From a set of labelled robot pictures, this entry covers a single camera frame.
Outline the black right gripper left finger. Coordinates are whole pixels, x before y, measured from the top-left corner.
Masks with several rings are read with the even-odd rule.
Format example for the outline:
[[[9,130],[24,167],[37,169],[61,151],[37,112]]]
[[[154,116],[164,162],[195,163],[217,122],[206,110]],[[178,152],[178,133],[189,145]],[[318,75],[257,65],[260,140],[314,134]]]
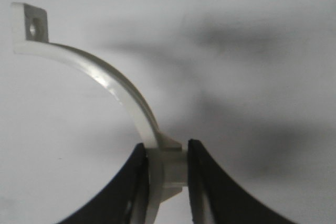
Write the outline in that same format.
[[[139,143],[114,178],[61,223],[145,223],[148,201],[148,158]]]

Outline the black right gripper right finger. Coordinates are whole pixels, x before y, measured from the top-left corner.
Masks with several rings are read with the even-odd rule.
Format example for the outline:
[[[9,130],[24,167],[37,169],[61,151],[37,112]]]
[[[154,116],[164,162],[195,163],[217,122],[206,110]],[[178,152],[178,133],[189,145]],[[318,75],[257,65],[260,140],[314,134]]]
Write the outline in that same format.
[[[189,140],[188,192],[194,223],[292,223],[240,187],[199,140]]]

